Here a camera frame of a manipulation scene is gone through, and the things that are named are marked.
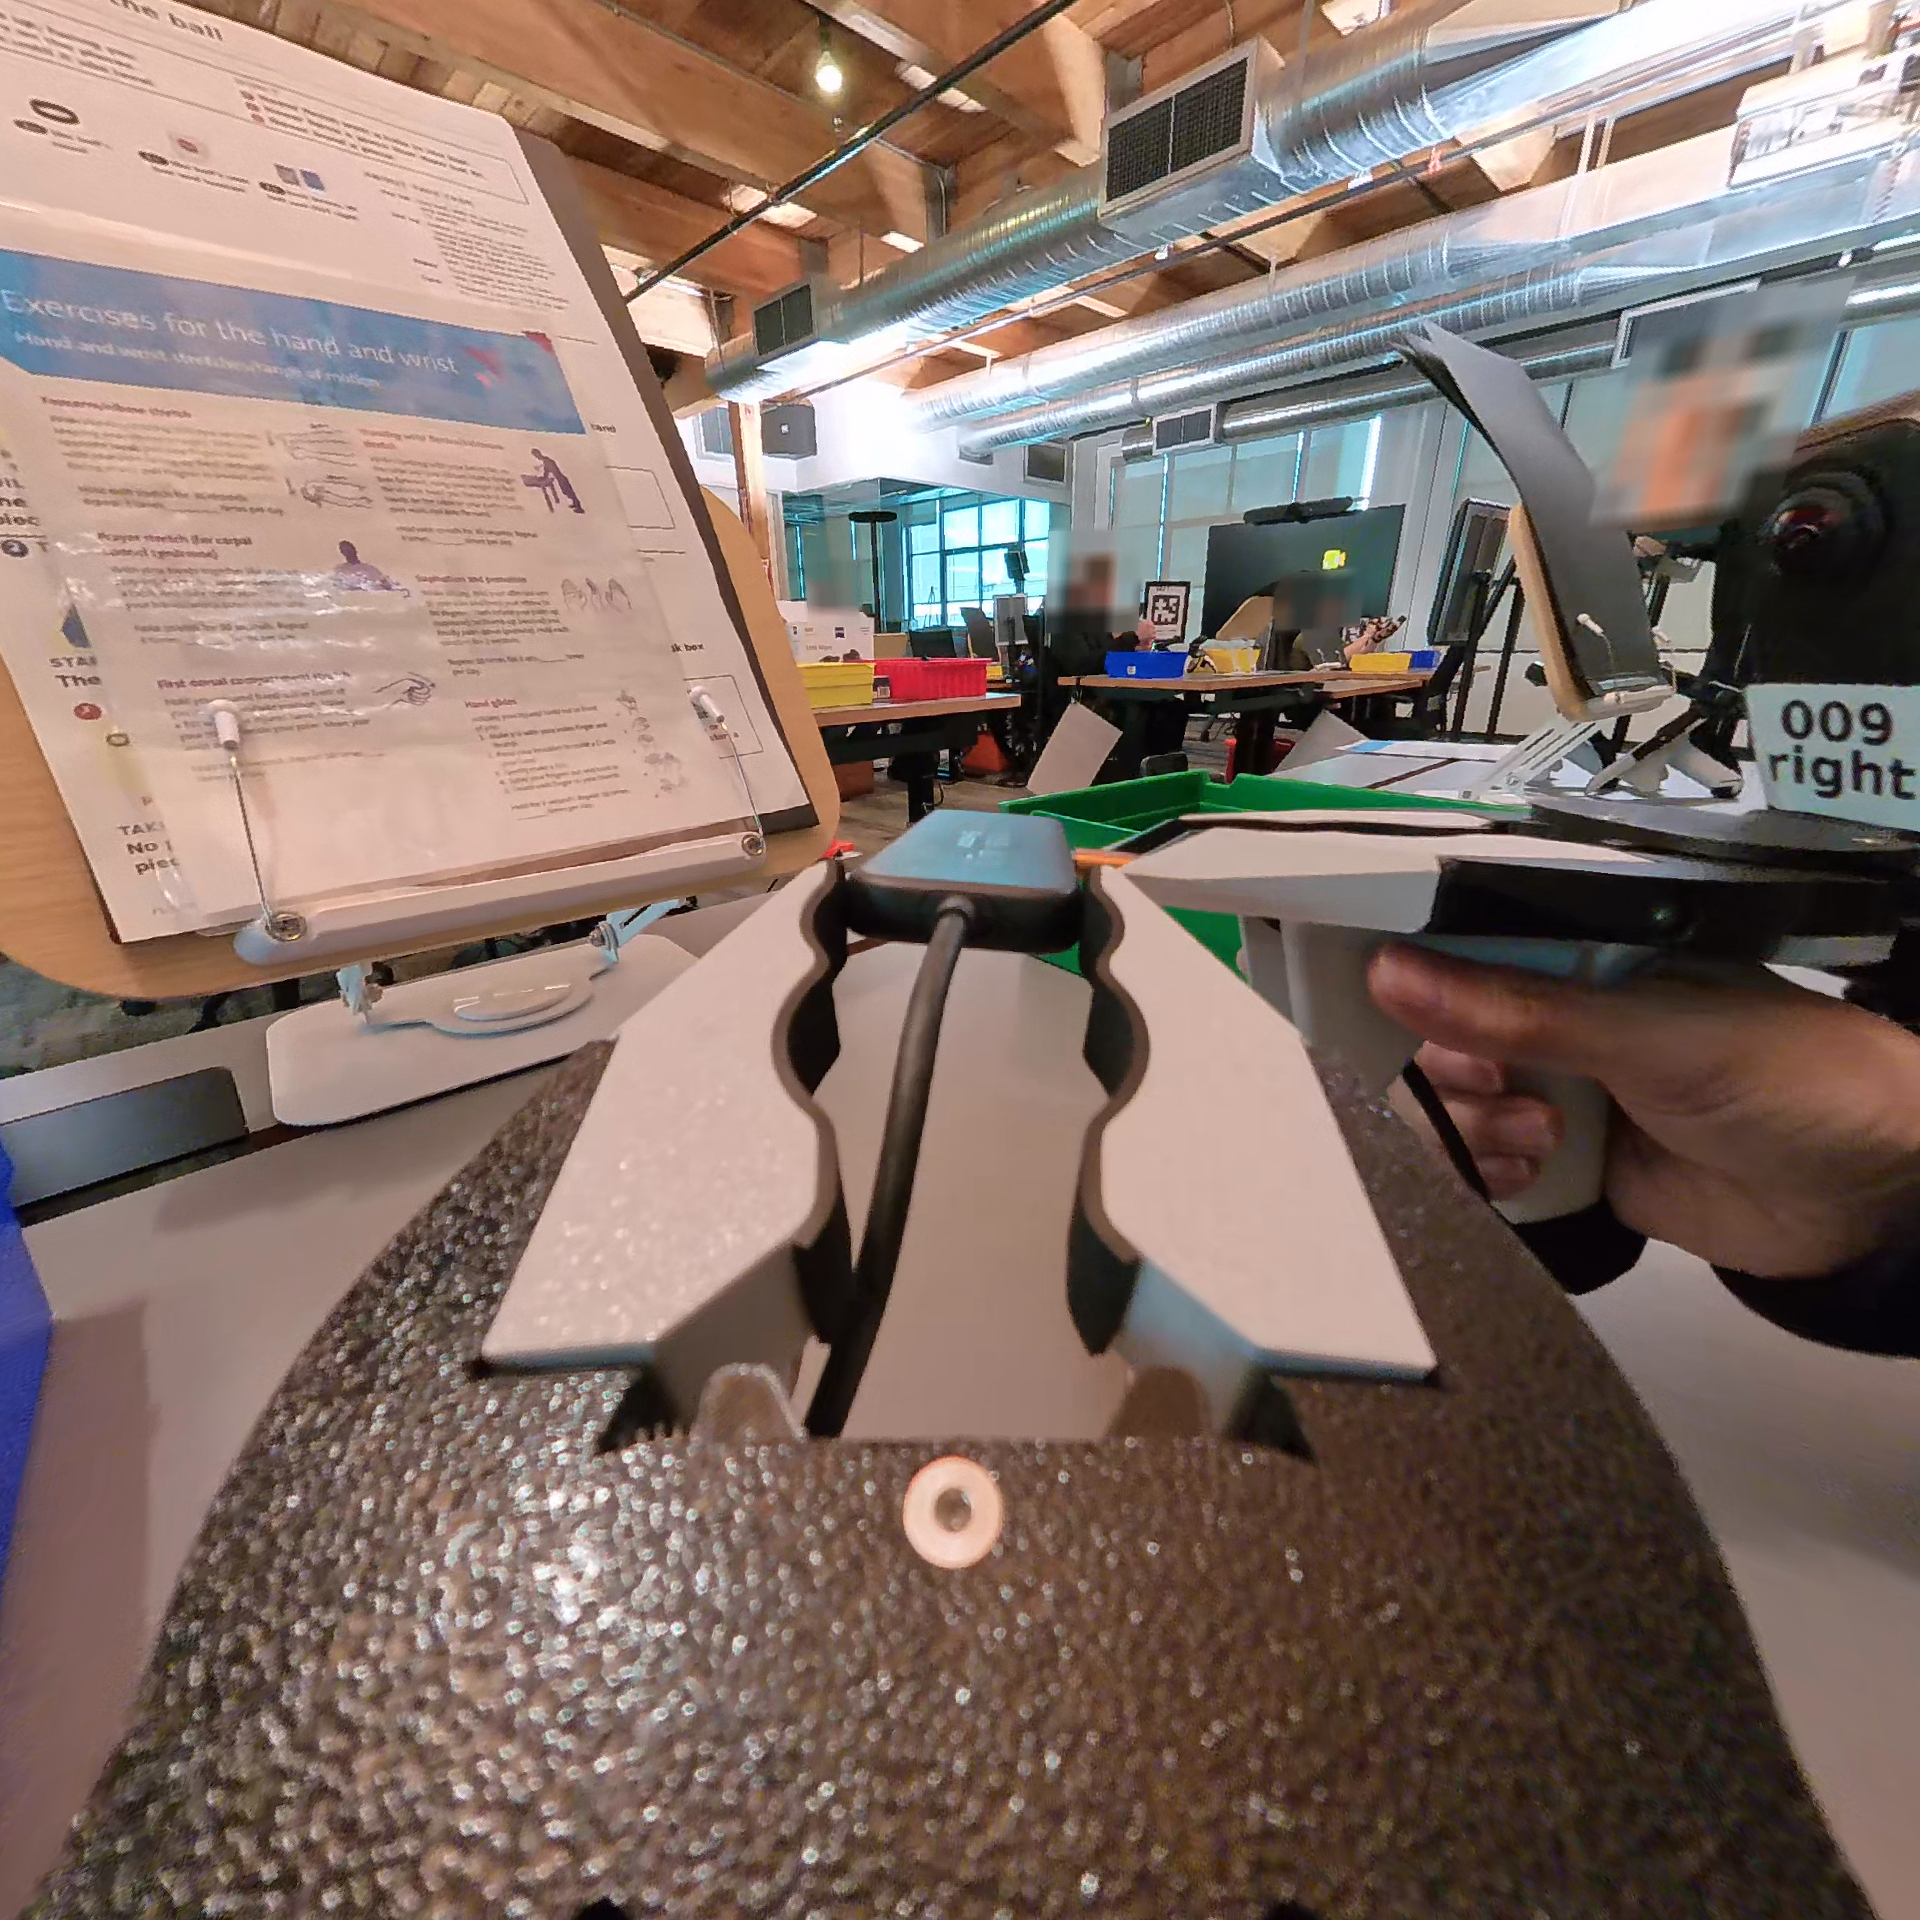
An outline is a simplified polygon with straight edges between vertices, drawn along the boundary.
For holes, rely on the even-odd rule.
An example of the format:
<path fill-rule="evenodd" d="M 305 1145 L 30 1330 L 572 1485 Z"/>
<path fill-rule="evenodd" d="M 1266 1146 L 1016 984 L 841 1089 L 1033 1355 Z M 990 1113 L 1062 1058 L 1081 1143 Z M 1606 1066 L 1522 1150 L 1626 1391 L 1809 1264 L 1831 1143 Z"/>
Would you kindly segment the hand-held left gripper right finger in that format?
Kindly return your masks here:
<path fill-rule="evenodd" d="M 1425 1385 L 1434 1353 L 1300 1033 L 1120 871 L 1087 879 L 1102 1085 L 1066 1238 L 1090 1355 L 1186 1375 L 1207 1427 L 1290 1378 Z"/>

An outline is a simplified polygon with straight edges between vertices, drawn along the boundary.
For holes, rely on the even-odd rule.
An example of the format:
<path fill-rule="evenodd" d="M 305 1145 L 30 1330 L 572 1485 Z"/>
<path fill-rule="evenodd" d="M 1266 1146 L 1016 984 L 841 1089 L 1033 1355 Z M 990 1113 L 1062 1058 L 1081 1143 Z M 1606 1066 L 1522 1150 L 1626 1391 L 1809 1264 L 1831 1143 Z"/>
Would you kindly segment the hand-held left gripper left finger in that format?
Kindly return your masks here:
<path fill-rule="evenodd" d="M 768 896 L 616 1033 L 481 1344 L 501 1370 L 794 1381 L 848 1310 L 848 1208 L 814 1098 L 848 960 L 824 862 Z"/>

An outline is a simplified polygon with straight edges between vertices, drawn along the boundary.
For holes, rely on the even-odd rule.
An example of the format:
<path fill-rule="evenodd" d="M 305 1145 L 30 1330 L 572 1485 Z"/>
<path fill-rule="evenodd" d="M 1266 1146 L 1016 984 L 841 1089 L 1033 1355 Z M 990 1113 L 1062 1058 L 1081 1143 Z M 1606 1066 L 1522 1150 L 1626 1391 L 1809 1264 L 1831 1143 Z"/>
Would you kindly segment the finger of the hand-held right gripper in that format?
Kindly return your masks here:
<path fill-rule="evenodd" d="M 1366 832 L 1397 835 L 1516 832 L 1528 824 L 1518 815 L 1488 815 L 1468 809 L 1405 810 L 1356 807 L 1298 807 L 1279 810 L 1186 814 L 1178 832 Z"/>
<path fill-rule="evenodd" d="M 1421 933 L 1449 832 L 1188 832 L 1120 867 L 1164 907 Z"/>

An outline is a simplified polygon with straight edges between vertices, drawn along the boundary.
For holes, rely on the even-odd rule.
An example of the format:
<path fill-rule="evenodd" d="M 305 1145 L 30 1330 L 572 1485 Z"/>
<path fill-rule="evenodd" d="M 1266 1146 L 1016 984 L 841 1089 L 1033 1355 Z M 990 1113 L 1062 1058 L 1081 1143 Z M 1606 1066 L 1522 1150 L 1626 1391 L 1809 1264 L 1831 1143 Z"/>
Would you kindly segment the green plastic bin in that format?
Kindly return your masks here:
<path fill-rule="evenodd" d="M 1373 790 L 1316 778 L 1277 774 L 1207 773 L 1151 774 L 1133 781 L 1070 789 L 1050 798 L 1021 798 L 999 803 L 1010 815 L 1050 818 L 1062 824 L 1072 850 L 1118 848 L 1146 829 L 1183 815 L 1286 814 L 1302 809 L 1356 809 L 1365 814 L 1446 814 L 1488 810 L 1497 818 L 1522 810 L 1503 799 L 1446 799 L 1410 795 L 1399 789 Z"/>

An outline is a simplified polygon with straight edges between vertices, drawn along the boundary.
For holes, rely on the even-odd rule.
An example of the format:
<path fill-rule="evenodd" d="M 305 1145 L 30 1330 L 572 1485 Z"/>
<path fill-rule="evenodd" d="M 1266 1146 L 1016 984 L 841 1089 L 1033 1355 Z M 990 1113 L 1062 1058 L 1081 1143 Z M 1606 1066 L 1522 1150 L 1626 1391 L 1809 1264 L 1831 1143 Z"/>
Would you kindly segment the slim black usb hub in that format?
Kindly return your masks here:
<path fill-rule="evenodd" d="M 861 857 L 836 887 L 850 933 L 926 943 L 941 907 L 967 907 L 967 943 L 1055 953 L 1077 943 L 1082 893 L 1061 822 L 1028 814 L 929 810 Z"/>

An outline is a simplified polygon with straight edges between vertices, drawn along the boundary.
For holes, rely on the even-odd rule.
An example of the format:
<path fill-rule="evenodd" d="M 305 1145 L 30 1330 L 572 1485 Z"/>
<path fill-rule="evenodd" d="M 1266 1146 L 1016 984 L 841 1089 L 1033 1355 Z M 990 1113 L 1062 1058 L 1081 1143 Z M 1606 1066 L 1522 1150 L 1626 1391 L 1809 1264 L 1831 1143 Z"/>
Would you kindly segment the person's right forearm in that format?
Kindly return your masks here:
<path fill-rule="evenodd" d="M 1606 1202 L 1508 1227 L 1572 1296 L 1616 1281 L 1647 1247 L 1647 1235 L 1625 1227 Z M 1841 1353 L 1917 1358 L 1916 1208 L 1871 1249 L 1822 1274 L 1773 1280 L 1728 1264 L 1712 1273 L 1741 1306 L 1793 1337 Z"/>

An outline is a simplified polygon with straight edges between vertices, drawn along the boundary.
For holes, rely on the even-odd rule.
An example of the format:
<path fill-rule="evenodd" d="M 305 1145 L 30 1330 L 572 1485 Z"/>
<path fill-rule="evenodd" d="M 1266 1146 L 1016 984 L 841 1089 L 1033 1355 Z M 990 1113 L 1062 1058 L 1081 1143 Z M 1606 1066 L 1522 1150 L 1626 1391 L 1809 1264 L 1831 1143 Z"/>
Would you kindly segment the person's right hand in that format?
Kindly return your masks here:
<path fill-rule="evenodd" d="M 1622 1224 L 1760 1280 L 1817 1280 L 1916 1227 L 1917 1041 L 1769 971 L 1638 976 L 1612 989 L 1410 946 L 1369 989 L 1495 1200 L 1562 1143 L 1525 1071 L 1613 1102 L 1605 1192 Z"/>

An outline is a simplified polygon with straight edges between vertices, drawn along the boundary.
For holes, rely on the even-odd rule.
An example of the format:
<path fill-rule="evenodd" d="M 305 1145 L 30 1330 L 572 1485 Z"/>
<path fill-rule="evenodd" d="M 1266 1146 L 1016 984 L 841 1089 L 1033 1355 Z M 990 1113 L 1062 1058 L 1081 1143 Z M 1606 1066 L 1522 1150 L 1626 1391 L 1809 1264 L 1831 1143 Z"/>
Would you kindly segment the wooden desk with bins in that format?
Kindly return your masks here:
<path fill-rule="evenodd" d="M 1186 712 L 1208 705 L 1237 717 L 1233 738 L 1240 745 L 1240 770 L 1252 770 L 1252 753 L 1270 742 L 1282 711 L 1319 712 L 1341 701 L 1375 701 L 1413 695 L 1434 677 L 1434 666 L 1385 672 L 1351 672 L 1316 666 L 1304 673 L 1186 673 L 1178 679 L 1078 677 L 1062 679 L 1061 689 L 1097 697 L 1124 709 L 1173 705 Z"/>

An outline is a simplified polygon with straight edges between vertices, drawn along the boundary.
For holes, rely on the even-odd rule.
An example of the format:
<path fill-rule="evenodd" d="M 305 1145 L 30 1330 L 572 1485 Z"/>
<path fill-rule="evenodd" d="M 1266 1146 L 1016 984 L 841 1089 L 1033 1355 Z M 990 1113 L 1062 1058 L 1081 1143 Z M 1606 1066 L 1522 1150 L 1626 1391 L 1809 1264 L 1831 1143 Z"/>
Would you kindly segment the large black television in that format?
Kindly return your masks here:
<path fill-rule="evenodd" d="M 1388 616 L 1400 550 L 1402 506 L 1365 510 L 1351 495 L 1290 499 L 1249 510 L 1207 535 L 1202 634 L 1258 642 L 1270 661 L 1270 611 L 1277 579 L 1324 576 L 1362 594 L 1359 611 Z"/>

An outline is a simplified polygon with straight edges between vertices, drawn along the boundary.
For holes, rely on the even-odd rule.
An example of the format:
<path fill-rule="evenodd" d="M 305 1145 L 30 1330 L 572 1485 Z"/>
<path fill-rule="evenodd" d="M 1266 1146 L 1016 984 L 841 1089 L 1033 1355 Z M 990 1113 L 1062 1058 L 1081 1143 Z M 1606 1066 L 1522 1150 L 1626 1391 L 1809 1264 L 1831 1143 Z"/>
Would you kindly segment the black monitor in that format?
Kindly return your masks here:
<path fill-rule="evenodd" d="M 1510 506 L 1460 498 L 1446 535 L 1446 554 L 1432 589 L 1425 637 L 1432 651 L 1464 643 L 1480 624 L 1480 608 L 1497 585 Z"/>

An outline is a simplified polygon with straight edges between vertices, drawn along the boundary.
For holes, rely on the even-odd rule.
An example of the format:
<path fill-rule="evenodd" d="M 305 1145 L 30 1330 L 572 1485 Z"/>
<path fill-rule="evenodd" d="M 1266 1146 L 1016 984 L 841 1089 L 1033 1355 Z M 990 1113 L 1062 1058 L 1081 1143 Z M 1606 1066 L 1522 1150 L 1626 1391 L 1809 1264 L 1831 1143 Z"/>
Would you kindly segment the white card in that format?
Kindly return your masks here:
<path fill-rule="evenodd" d="M 1058 798 L 1097 783 L 1118 742 L 1120 726 L 1087 704 L 1070 704 L 1025 777 L 1025 795 Z"/>

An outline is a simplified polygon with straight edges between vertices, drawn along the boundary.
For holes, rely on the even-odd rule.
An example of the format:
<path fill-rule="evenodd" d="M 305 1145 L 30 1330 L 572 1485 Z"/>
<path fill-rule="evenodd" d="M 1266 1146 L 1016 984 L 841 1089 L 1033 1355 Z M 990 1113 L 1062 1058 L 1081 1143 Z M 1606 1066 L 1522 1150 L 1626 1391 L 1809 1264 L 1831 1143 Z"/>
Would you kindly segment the document stand with black sheet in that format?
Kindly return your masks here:
<path fill-rule="evenodd" d="M 1672 695 L 1634 546 L 1622 529 L 1594 523 L 1592 475 L 1519 366 L 1432 325 L 1410 330 L 1399 352 L 1479 429 L 1516 483 L 1508 544 L 1557 711 L 1458 798 L 1484 809 L 1549 801 L 1665 832 L 1730 824 L 1735 818 L 1712 803 L 1738 795 L 1738 773 L 1681 736 L 1650 758 L 1601 770 L 1580 792 L 1552 783 L 1552 770 L 1606 723 L 1656 711 Z"/>

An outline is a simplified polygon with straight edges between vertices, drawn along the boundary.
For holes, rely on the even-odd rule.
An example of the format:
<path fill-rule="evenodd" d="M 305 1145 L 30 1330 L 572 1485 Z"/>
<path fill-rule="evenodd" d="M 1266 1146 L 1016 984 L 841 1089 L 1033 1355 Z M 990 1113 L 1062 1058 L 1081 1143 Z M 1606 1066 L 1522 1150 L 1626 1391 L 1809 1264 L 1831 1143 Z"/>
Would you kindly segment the wooden office desk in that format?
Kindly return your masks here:
<path fill-rule="evenodd" d="M 983 723 L 1018 709 L 1018 695 L 990 689 L 933 701 L 817 709 L 814 720 L 832 765 L 902 758 L 908 790 L 926 798 L 938 753 L 964 751 Z"/>

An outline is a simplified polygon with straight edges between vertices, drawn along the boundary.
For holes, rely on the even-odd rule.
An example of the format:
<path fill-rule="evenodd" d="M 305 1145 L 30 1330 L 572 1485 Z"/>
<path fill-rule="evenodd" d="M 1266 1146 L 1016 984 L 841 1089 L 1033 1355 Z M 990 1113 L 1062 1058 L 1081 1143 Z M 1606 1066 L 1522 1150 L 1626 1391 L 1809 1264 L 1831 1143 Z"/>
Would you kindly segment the wooden document stand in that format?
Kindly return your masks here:
<path fill-rule="evenodd" d="M 520 137 L 556 153 L 536 137 Z M 564 179 L 561 222 L 584 235 L 591 227 L 567 162 Z M 271 1115 L 280 1121 L 380 1113 L 552 1063 L 604 1038 L 669 977 L 655 939 L 637 942 L 637 961 L 618 955 L 630 939 L 628 927 L 640 921 L 636 907 L 694 896 L 712 885 L 792 873 L 823 850 L 832 829 L 834 801 L 823 792 L 824 751 L 804 714 L 800 672 L 785 661 L 772 594 L 756 578 L 752 542 L 728 513 L 704 499 L 748 616 L 758 672 L 815 809 L 810 824 L 762 833 L 748 871 L 726 877 L 714 867 L 684 873 L 632 898 L 589 903 L 561 918 L 479 918 L 460 930 L 421 927 L 408 918 L 398 927 L 349 935 L 348 950 L 282 950 L 269 967 L 228 935 L 188 933 L 120 943 L 10 670 L 14 686 L 5 695 L 5 958 L 63 984 L 134 1001 L 338 971 L 341 999 L 282 1014 L 271 1027 L 268 1077 Z"/>

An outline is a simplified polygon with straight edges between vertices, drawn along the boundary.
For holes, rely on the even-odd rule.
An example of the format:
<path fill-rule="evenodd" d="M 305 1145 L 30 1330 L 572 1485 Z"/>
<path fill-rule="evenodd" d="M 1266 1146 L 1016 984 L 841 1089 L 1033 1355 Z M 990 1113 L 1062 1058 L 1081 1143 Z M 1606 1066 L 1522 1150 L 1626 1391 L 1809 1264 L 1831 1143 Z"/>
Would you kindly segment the printed instruction sheets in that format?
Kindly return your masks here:
<path fill-rule="evenodd" d="M 116 942 L 561 918 L 814 824 L 564 185 L 189 3 L 5 3 L 5 648 Z"/>

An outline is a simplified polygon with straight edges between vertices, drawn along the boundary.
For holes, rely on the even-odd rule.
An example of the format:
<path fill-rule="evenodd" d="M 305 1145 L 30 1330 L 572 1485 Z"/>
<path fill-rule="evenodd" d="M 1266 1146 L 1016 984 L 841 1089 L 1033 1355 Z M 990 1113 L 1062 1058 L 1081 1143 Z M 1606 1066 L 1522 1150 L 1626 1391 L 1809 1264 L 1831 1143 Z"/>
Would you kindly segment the silver air duct with vent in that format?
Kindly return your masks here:
<path fill-rule="evenodd" d="M 1346 185 L 1449 141 L 1510 137 L 1618 95 L 1656 98 L 1781 56 L 1806 3 L 1656 2 L 1570 26 L 1442 39 L 1442 9 L 1388 23 L 1296 75 L 1229 54 L 1111 122 L 1097 219 L 1141 249 Z"/>

